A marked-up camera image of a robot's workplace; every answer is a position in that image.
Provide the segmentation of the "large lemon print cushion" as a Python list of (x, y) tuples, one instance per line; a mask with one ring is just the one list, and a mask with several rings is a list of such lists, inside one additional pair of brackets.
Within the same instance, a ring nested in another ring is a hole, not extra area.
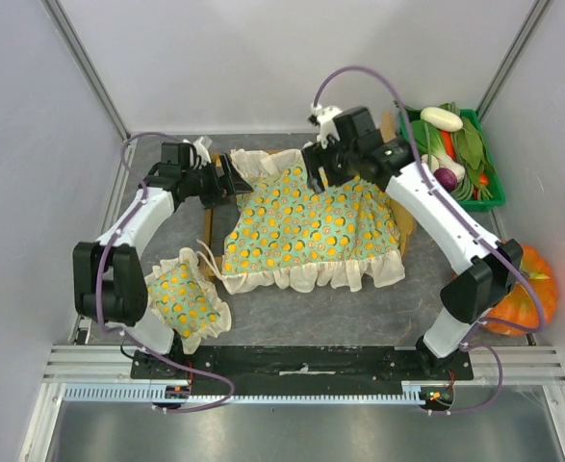
[(405, 277), (389, 196), (358, 177), (320, 194), (306, 185), (299, 150), (235, 150), (233, 166), (252, 191), (237, 196), (239, 218), (223, 245), (220, 280), (228, 293), (275, 285), (358, 292)]

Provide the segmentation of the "small lemon print pillow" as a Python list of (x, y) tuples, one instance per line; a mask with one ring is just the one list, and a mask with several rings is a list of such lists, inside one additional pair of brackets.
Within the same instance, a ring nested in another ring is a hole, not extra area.
[(201, 256), (182, 248), (176, 258), (160, 261), (144, 278), (149, 310), (179, 335), (186, 354), (232, 327), (228, 304), (199, 268)]

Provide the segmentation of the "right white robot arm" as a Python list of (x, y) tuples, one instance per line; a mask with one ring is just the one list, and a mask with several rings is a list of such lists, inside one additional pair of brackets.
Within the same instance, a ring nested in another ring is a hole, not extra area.
[(319, 133), (301, 150), (308, 187), (323, 193), (360, 177), (409, 212), (448, 259), (456, 276), (441, 290), (443, 308), (414, 357), (421, 376), (439, 377), (477, 321), (512, 290), (521, 246), (502, 243), (473, 220), (414, 156), (409, 141), (384, 141), (367, 108), (317, 105), (309, 120)]

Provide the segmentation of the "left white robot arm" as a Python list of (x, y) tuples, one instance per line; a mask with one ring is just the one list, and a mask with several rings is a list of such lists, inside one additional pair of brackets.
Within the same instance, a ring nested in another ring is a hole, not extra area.
[(105, 332), (118, 332), (137, 346), (155, 351), (152, 368), (164, 378), (185, 368), (184, 353), (173, 347), (172, 329), (148, 306), (140, 258), (160, 226), (180, 205), (196, 197), (213, 208), (251, 187), (228, 155), (213, 158), (212, 141), (167, 137), (161, 159), (140, 180), (126, 211), (94, 242), (79, 242), (72, 252), (75, 308)]

